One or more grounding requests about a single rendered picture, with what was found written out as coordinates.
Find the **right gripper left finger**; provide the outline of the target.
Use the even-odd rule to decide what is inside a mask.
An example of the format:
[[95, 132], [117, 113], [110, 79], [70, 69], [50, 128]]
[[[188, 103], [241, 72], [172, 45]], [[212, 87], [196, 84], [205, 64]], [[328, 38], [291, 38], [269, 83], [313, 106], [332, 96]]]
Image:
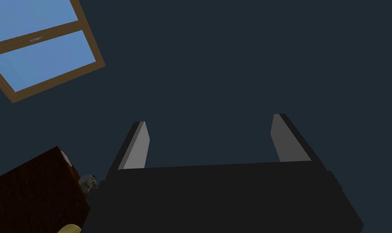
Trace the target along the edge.
[[146, 123], [144, 121], [134, 122], [109, 169], [108, 177], [114, 176], [118, 170], [144, 168], [149, 143], [150, 137]]

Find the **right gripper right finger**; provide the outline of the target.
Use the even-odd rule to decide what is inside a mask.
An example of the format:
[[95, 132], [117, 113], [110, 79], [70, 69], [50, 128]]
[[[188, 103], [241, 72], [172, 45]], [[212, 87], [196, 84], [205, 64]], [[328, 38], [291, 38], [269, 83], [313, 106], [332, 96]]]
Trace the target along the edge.
[[273, 115], [271, 138], [280, 162], [311, 161], [326, 170], [319, 157], [286, 114]]

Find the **dark brown wooden cabinet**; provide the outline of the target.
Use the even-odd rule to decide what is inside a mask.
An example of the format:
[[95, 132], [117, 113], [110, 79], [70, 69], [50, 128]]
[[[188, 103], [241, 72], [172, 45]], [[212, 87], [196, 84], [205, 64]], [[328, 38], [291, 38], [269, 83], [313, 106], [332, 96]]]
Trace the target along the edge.
[[0, 176], [0, 233], [58, 233], [83, 227], [90, 207], [80, 176], [59, 147]]

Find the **brown framed window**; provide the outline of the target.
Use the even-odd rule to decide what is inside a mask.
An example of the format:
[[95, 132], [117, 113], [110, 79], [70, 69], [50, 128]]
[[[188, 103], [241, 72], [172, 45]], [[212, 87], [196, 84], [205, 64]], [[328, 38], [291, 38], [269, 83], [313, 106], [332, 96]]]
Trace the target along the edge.
[[0, 0], [0, 89], [12, 103], [104, 66], [80, 0]]

